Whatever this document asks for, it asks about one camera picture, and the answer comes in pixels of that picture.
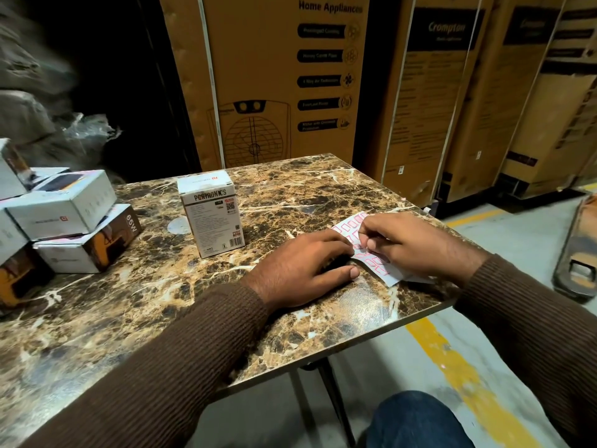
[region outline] sleeve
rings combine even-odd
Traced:
[[[222,376],[267,320],[258,295],[238,283],[198,298],[21,446],[183,446]]]
[[[455,308],[489,338],[571,446],[597,427],[597,317],[497,255],[474,274]]]

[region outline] round icon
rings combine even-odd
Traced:
[[[347,114],[341,116],[338,119],[338,128],[339,129],[346,129],[348,126],[350,125],[350,116],[348,116]]]
[[[352,97],[350,94],[345,94],[344,96],[340,97],[340,108],[343,110],[348,110],[352,105]]]
[[[340,83],[342,84],[343,87],[350,88],[352,86],[352,84],[354,83],[354,77],[352,76],[352,74],[350,72],[347,72],[342,75],[342,80]]]
[[[354,64],[359,57],[359,52],[354,47],[348,47],[342,54],[342,61],[346,64]]]
[[[361,36],[361,27],[357,23],[349,23],[344,31],[345,37],[351,42],[354,42]]]

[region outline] table leg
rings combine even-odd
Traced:
[[[354,440],[354,436],[352,435],[352,429],[350,427],[348,415],[346,414],[346,410],[344,408],[344,401],[342,400],[340,388],[338,387],[338,383],[334,377],[334,370],[332,369],[329,359],[325,357],[322,360],[314,361],[309,363],[307,366],[304,366],[303,369],[306,371],[313,371],[314,369],[317,369],[317,371],[319,371],[321,380],[324,381],[325,389],[328,392],[330,400],[332,401],[332,406],[334,407],[336,416],[338,417],[340,425],[342,426],[342,430],[344,430],[346,443],[350,448],[354,448],[356,442]]]

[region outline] fan grille illustration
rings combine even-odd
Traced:
[[[280,131],[270,120],[249,116],[236,121],[224,141],[228,166],[261,164],[283,159]]]

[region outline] floor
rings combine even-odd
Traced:
[[[550,286],[580,199],[576,196],[518,213],[485,204],[444,221]],[[587,307],[597,314],[597,301]],[[451,349],[446,356],[448,343]],[[402,390],[422,390],[452,409],[476,447],[566,446],[531,391],[482,332],[453,309],[347,349],[331,357],[331,362],[355,437],[367,428],[386,397]],[[301,370],[209,406],[189,446],[346,445],[319,375]]]

